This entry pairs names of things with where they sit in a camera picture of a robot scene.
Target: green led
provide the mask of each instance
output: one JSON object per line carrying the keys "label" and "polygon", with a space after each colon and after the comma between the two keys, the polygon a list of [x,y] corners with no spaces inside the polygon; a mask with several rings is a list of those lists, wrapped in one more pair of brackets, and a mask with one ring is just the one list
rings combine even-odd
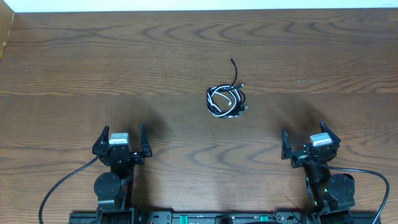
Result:
{"label": "green led", "polygon": [[180,224],[188,224],[188,215],[180,216]]}
{"label": "green led", "polygon": [[260,222],[268,222],[268,216],[261,216]]}

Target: wood grain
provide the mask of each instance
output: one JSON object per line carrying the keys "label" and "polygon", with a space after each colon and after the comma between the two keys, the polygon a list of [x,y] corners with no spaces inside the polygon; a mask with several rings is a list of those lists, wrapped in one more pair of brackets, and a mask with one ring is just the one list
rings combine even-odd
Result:
{"label": "wood grain", "polygon": [[[342,139],[336,166],[386,175],[398,207],[398,10],[91,12],[19,14],[0,63],[0,223],[37,223],[64,175],[93,158],[104,125],[153,158],[136,169],[133,200],[174,210],[264,211],[312,206],[303,171],[280,160],[318,120]],[[244,83],[249,110],[207,111],[205,91]],[[62,184],[45,223],[94,210],[100,162]],[[354,174],[355,210],[376,210],[377,177]]]}

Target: black cable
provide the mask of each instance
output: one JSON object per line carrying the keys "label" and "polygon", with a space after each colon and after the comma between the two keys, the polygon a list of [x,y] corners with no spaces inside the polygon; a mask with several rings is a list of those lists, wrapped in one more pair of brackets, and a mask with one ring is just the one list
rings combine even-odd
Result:
{"label": "black cable", "polygon": [[[240,84],[238,86],[234,86],[236,79],[238,78],[238,68],[236,67],[235,61],[232,58],[230,59],[235,68],[235,79],[232,84],[222,84],[215,86],[213,88],[209,88],[206,92],[207,108],[209,109],[210,113],[213,114],[213,116],[219,118],[237,117],[242,115],[244,110],[248,109],[247,105],[243,105],[246,101],[246,95],[242,92],[242,90],[240,90],[240,88],[242,88],[244,85]],[[224,92],[229,93],[234,100],[232,101],[230,97],[221,94]],[[231,107],[227,111],[221,110],[221,108],[214,102],[213,97],[215,94],[221,95],[229,101],[228,106]]]}
{"label": "black cable", "polygon": [[45,202],[47,201],[47,199],[49,199],[51,193],[60,185],[62,184],[62,182],[64,182],[66,179],[68,179],[69,177],[79,173],[80,171],[82,171],[83,169],[86,169],[88,166],[92,165],[96,160],[98,159],[98,156],[95,157],[92,161],[89,161],[89,163],[87,163],[86,165],[82,166],[81,168],[71,172],[70,174],[68,174],[67,176],[65,176],[64,178],[62,178],[60,181],[58,181],[58,183],[56,183],[54,185],[54,187],[51,188],[51,190],[47,193],[47,195],[44,197],[43,202],[40,206],[39,209],[39,223],[43,224],[43,209],[44,209],[44,205]]}
{"label": "black cable", "polygon": [[383,175],[379,174],[378,172],[374,172],[371,170],[362,170],[362,169],[350,169],[350,168],[341,168],[341,167],[332,167],[332,166],[328,166],[328,165],[324,165],[321,164],[321,166],[329,168],[329,169],[333,169],[333,170],[342,170],[342,171],[348,171],[348,172],[360,172],[360,173],[364,173],[364,174],[372,174],[372,175],[376,175],[378,177],[380,177],[381,179],[384,180],[384,182],[386,183],[386,193],[384,194],[384,198],[383,201],[380,205],[379,210],[376,213],[376,216],[374,216],[372,223],[371,224],[375,224],[377,222],[377,219],[380,217],[381,212],[383,211],[384,206],[386,205],[387,199],[388,199],[388,195],[390,192],[390,184],[388,183],[387,178],[385,178]]}
{"label": "black cable", "polygon": [[295,214],[293,211],[291,211],[290,209],[288,209],[288,208],[279,208],[279,209],[277,209],[277,210],[274,211],[274,213],[272,214],[272,219],[275,220],[276,223],[280,223],[280,222],[278,222],[278,221],[276,220],[276,214],[277,214],[278,212],[283,212],[282,210],[286,210],[287,212],[291,212],[291,213],[293,214],[294,218],[297,220],[297,223],[296,223],[296,224],[300,224],[300,223],[301,223],[300,219],[297,218],[296,214]]}

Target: cable connector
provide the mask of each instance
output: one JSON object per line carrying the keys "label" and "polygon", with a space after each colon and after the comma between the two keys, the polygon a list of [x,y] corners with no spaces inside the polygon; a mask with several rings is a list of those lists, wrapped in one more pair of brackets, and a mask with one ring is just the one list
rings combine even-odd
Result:
{"label": "cable connector", "polygon": [[249,109],[249,105],[241,105],[241,107],[239,108],[240,111],[244,111]]}
{"label": "cable connector", "polygon": [[243,115],[243,111],[234,111],[233,113],[230,113],[227,118],[235,118],[237,116]]}
{"label": "cable connector", "polygon": [[236,87],[235,87],[235,89],[237,89],[237,90],[238,90],[238,89],[240,89],[240,88],[243,88],[243,87],[244,87],[244,84],[242,83],[242,84],[240,84],[240,85],[236,86]]}

